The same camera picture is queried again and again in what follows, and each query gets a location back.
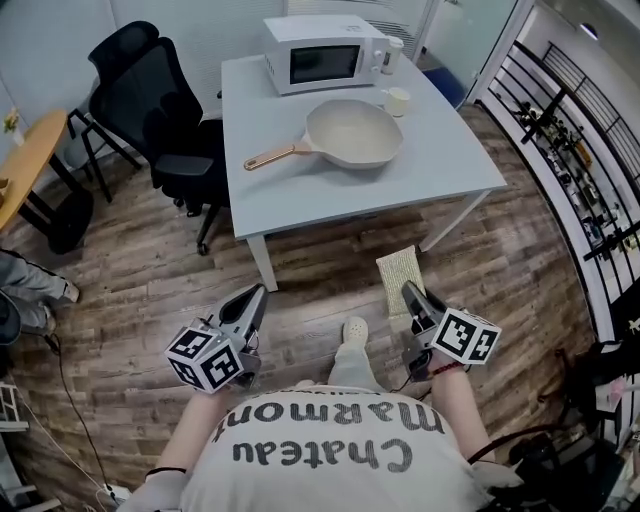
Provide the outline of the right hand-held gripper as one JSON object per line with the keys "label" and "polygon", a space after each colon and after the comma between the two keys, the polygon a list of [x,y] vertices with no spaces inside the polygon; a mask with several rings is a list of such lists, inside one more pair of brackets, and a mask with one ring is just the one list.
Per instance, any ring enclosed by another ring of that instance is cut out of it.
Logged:
{"label": "right hand-held gripper", "polygon": [[404,339],[402,360],[413,382],[426,381],[433,356],[441,353],[463,366],[484,365],[501,328],[466,310],[447,305],[427,288],[408,280],[402,297],[411,314],[411,335]]}

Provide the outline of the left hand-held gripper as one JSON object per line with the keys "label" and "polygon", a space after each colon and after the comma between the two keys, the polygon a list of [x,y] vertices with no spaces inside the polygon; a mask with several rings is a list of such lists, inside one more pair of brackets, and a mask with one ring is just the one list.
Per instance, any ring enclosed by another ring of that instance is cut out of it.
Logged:
{"label": "left hand-held gripper", "polygon": [[258,329],[267,300],[265,286],[255,284],[226,297],[219,320],[198,318],[181,328],[164,351],[178,379],[207,394],[250,388],[260,370]]}

